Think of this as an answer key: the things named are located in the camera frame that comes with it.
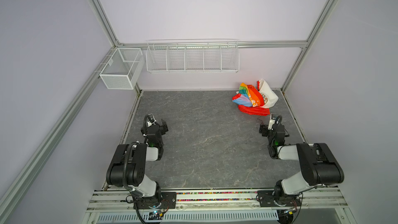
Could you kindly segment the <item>colourful red white kids jacket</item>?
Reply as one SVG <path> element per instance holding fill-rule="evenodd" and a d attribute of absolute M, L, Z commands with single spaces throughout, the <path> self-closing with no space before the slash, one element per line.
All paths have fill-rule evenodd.
<path fill-rule="evenodd" d="M 271 89 L 264 79 L 257 81 L 256 85 L 241 83 L 232 102 L 238 105 L 238 109 L 245 114 L 256 116 L 268 116 L 279 97 Z"/>

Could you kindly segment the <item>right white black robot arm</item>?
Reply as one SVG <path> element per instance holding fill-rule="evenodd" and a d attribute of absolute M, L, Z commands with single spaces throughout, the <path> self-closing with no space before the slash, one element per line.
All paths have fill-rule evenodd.
<path fill-rule="evenodd" d="M 295 197 L 319 186 L 333 186 L 344 181 L 343 169 L 327 144 L 286 145 L 288 135 L 285 127 L 277 123 L 272 127 L 261 124 L 259 133 L 268 139 L 267 148 L 272 159 L 298 161 L 300 164 L 299 172 L 276 183 L 274 200 Z"/>

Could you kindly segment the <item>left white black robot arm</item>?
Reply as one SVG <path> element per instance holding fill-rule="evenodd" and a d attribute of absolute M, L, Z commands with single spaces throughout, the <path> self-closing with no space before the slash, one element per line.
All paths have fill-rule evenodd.
<path fill-rule="evenodd" d="M 146 115 L 141 133 L 144 141 L 120 144 L 106 172 L 106 183 L 124 188 L 136 199 L 161 202 L 159 183 L 146 174 L 146 163 L 161 160 L 164 153 L 163 135 L 169 131 L 165 120 L 158 123 L 152 115 Z"/>

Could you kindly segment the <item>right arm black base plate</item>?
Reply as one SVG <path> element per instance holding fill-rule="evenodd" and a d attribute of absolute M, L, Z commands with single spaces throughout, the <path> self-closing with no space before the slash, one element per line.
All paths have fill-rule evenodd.
<path fill-rule="evenodd" d="M 274 190 L 259 190 L 256 200 L 261 207 L 299 207 L 302 205 L 299 195 L 277 196 Z"/>

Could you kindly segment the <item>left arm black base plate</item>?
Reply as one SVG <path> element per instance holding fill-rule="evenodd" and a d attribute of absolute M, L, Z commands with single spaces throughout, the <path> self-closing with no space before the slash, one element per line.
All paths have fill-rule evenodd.
<path fill-rule="evenodd" d="M 177 192 L 162 191 L 154 197 L 134 199 L 139 209 L 174 209 L 177 203 Z"/>

